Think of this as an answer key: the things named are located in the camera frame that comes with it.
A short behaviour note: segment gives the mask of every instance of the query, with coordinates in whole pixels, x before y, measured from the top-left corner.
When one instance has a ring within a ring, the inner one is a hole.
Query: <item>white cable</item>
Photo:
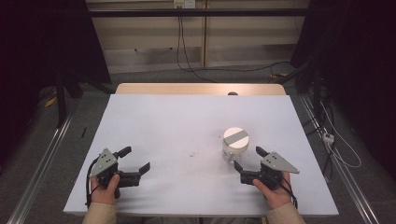
[[[329,117],[329,114],[326,111],[326,108],[324,107],[323,103],[320,102],[321,106],[323,107],[324,113],[326,114],[327,119],[330,122],[330,125],[332,125],[332,120]],[[341,161],[344,165],[349,166],[351,168],[359,168],[361,167],[361,158],[359,157],[358,153],[356,153],[356,151],[353,149],[353,147],[341,136],[340,133],[337,132],[337,130],[335,130],[334,126],[332,125],[332,128],[334,129],[335,133],[346,143],[347,146],[349,146],[349,148],[352,150],[352,152],[356,155],[356,157],[359,160],[359,164],[358,165],[351,165],[349,163],[347,163],[346,161],[344,161],[340,156],[337,155],[337,153],[335,153],[332,150],[332,147],[330,146],[329,143],[327,143],[327,145],[329,146],[330,151],[334,154],[335,158],[337,158],[339,161]]]

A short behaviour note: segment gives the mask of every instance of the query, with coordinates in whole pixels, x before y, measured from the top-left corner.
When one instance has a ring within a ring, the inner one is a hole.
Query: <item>forearm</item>
[[[305,223],[300,213],[292,203],[287,203],[267,214],[270,224],[303,224]]]
[[[91,203],[83,224],[115,224],[117,206],[106,203]]]

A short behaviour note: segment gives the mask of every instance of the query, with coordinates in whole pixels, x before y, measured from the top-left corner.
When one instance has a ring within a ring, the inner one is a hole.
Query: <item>white container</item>
[[[248,133],[237,127],[225,131],[222,141],[223,158],[227,162],[240,161],[242,153],[248,149]]]

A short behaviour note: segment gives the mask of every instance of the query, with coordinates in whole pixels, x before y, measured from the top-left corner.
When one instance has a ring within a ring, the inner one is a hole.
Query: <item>white tabletop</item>
[[[132,147],[119,169],[151,169],[139,187],[120,189],[121,214],[161,217],[262,217],[269,207],[221,154],[221,137],[240,127],[250,138],[240,162],[260,170],[255,146],[276,151],[300,170],[291,174],[302,215],[337,215],[332,195],[289,96],[112,95],[64,211],[84,215],[88,167],[107,147]]]

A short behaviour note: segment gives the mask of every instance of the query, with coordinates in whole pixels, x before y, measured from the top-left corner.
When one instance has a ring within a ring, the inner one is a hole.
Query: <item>container lid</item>
[[[248,148],[248,133],[237,127],[229,128],[224,133],[224,144],[234,154],[240,154]]]

